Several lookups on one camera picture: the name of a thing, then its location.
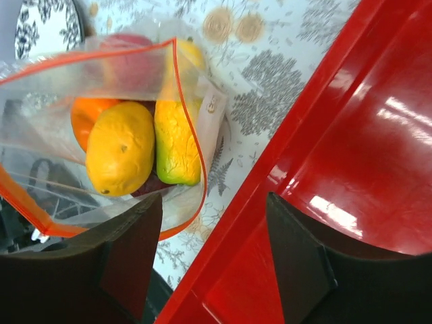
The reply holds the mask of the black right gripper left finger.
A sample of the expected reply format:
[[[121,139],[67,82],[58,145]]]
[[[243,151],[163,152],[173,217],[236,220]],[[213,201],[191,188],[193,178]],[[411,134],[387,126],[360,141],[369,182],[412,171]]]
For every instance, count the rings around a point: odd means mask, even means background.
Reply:
[[[162,216],[152,194],[42,251],[2,255],[1,322],[141,322]]]

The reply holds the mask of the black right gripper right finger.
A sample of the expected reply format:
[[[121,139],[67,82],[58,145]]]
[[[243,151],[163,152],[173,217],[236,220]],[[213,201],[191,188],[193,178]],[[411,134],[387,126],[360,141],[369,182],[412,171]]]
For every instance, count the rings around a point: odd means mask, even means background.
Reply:
[[[351,238],[269,193],[266,220],[286,323],[430,323],[431,255]]]

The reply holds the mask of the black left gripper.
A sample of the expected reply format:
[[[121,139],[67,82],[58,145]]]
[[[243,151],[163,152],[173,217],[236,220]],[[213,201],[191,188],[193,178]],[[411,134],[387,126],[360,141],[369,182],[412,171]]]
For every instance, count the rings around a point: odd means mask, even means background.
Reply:
[[[63,241],[63,238],[49,237],[41,242],[32,239],[35,227],[21,216],[6,200],[1,199],[1,254],[35,251]]]

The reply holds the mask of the dark red fruit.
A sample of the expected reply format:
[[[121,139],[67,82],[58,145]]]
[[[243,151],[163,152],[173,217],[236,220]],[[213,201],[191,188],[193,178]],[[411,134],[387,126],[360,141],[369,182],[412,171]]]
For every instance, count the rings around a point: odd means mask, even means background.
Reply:
[[[168,187],[173,186],[173,184],[166,184],[162,182],[158,176],[157,172],[155,170],[152,170],[151,174],[149,175],[147,181],[139,187],[136,191],[132,192],[130,195],[133,197],[142,196],[144,194],[148,194],[150,192],[156,192],[158,190],[162,190]]]

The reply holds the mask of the yellow lemon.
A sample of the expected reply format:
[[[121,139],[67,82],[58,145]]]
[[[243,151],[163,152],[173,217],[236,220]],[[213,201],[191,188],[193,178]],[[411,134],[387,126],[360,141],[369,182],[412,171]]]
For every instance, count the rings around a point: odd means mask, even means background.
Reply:
[[[154,159],[153,116],[144,105],[124,101],[98,116],[85,159],[96,192],[125,196],[137,191],[148,180]]]

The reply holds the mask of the orange tangerine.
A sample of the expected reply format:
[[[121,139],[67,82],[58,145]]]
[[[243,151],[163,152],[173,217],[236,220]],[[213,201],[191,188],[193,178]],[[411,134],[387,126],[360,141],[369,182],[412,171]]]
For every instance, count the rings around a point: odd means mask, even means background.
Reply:
[[[70,113],[74,136],[86,152],[88,137],[98,116],[108,108],[121,103],[119,99],[78,97],[72,105]]]

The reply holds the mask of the yellow green mango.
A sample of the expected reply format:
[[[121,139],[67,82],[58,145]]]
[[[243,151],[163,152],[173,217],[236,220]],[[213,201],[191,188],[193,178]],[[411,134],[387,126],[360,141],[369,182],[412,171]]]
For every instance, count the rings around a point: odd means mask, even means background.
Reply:
[[[180,101],[158,100],[154,122],[158,178],[166,184],[198,184],[200,157],[183,104]]]

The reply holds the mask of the clear zip top bag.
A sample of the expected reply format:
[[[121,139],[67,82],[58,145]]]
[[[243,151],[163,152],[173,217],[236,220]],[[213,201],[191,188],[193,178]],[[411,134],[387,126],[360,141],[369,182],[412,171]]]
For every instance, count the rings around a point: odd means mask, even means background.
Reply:
[[[118,216],[147,196],[105,196],[95,191],[85,166],[86,152],[71,125],[78,97],[119,99],[144,105],[153,116],[158,100],[180,101],[192,130],[201,164],[200,182],[173,184],[162,196],[160,239],[190,225],[203,207],[209,172],[225,115],[226,95],[213,83],[208,67],[179,73],[178,38],[196,43],[196,31],[180,20],[150,21],[118,33],[137,34],[153,44],[131,49],[99,48],[108,35],[87,38],[65,53],[47,53],[1,64],[1,196],[42,235],[71,238]],[[123,98],[106,86],[103,60],[115,55],[163,49],[165,71],[153,99]]]

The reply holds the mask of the red pomegranate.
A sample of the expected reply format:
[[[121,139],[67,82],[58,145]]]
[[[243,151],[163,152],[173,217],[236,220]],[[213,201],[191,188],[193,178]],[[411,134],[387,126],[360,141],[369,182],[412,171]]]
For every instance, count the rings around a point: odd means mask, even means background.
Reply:
[[[99,48],[123,50],[152,44],[145,36],[117,33],[102,40]],[[153,99],[163,81],[164,65],[163,49],[115,55],[103,60],[104,81],[109,90],[125,99]]]

